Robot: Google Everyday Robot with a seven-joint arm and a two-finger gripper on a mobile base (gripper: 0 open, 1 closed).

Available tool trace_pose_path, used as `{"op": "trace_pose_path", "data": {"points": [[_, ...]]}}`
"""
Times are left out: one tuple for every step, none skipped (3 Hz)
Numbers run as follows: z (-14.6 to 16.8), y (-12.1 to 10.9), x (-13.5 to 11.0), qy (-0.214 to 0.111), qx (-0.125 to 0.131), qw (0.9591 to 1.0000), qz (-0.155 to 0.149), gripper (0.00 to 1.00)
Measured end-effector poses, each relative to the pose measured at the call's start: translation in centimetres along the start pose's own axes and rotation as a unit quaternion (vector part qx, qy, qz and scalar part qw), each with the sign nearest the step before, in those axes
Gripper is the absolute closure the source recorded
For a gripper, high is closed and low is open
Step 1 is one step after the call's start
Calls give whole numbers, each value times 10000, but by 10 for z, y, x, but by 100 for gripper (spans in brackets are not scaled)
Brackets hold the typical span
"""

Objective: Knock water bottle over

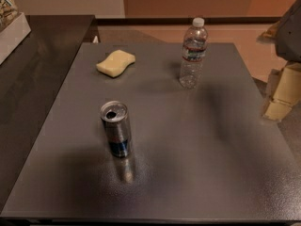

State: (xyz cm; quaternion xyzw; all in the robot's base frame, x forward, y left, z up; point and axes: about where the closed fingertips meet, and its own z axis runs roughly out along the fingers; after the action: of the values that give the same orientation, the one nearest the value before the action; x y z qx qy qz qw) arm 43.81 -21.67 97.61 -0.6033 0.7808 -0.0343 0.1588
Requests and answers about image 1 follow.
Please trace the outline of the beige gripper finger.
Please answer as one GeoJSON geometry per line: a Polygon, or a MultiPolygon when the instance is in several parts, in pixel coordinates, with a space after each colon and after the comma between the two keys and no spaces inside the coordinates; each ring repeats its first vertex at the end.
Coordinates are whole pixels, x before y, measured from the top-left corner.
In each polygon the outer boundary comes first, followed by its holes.
{"type": "Polygon", "coordinates": [[[274,40],[276,38],[279,22],[272,24],[267,30],[259,35],[259,40],[274,40]]]}

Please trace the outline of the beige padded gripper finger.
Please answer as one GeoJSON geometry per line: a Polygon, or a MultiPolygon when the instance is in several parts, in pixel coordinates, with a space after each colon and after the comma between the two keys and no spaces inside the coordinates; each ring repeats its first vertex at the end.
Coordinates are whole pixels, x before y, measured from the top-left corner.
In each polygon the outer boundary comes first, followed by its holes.
{"type": "Polygon", "coordinates": [[[288,62],[280,71],[272,70],[265,92],[262,116],[282,121],[301,100],[301,64],[288,62]]]}

